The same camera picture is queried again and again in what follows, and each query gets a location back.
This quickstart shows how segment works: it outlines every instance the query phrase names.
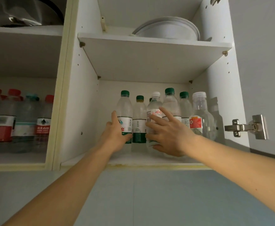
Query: forearm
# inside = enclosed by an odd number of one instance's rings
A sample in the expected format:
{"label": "forearm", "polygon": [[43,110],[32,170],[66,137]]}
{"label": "forearm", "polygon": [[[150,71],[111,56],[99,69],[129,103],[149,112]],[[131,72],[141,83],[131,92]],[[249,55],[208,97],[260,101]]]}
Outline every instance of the forearm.
{"label": "forearm", "polygon": [[110,155],[92,149],[79,163],[42,191],[4,225],[69,226],[80,213]]}
{"label": "forearm", "polygon": [[235,182],[275,211],[275,159],[239,151],[203,137],[188,154]]}

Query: metal hinge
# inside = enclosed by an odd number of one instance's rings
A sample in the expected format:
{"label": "metal hinge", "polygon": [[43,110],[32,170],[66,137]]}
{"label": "metal hinge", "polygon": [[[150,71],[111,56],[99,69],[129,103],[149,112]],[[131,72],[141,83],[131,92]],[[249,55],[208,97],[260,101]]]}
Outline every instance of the metal hinge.
{"label": "metal hinge", "polygon": [[251,131],[255,134],[257,140],[267,140],[267,130],[263,115],[253,115],[253,121],[250,124],[239,124],[238,119],[232,121],[233,125],[224,126],[226,132],[233,132],[234,137],[240,137],[240,132]]}
{"label": "metal hinge", "polygon": [[211,5],[215,5],[216,2],[218,4],[220,2],[220,0],[211,0]]}

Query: open cabinet door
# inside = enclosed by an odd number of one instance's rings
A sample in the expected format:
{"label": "open cabinet door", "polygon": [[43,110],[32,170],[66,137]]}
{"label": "open cabinet door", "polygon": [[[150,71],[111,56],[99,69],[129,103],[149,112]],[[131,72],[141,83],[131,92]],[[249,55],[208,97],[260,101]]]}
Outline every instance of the open cabinet door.
{"label": "open cabinet door", "polygon": [[250,148],[275,155],[275,0],[229,0],[229,5],[246,121],[262,114],[267,127],[268,140],[248,134]]}

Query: gray wall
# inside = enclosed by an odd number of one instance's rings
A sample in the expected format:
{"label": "gray wall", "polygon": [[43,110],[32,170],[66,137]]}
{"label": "gray wall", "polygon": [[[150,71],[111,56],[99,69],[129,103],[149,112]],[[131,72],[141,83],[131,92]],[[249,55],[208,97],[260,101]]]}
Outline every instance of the gray wall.
{"label": "gray wall", "polygon": [[[0,224],[61,172],[0,172]],[[76,226],[275,225],[275,213],[214,171],[104,171]]]}

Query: hand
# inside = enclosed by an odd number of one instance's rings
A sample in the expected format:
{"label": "hand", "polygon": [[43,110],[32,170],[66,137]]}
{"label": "hand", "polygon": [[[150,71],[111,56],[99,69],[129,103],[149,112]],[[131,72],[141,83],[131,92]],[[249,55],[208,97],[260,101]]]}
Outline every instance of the hand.
{"label": "hand", "polygon": [[163,107],[159,108],[169,119],[166,121],[155,115],[150,115],[154,122],[147,122],[146,126],[154,129],[157,134],[146,134],[146,138],[160,143],[153,146],[154,149],[171,156],[184,156],[188,154],[189,144],[197,136],[191,129],[173,117]]}
{"label": "hand", "polygon": [[112,122],[106,123],[106,128],[102,133],[96,147],[107,150],[109,153],[119,151],[132,138],[132,134],[122,135],[121,125],[117,118],[116,111],[111,113]]}

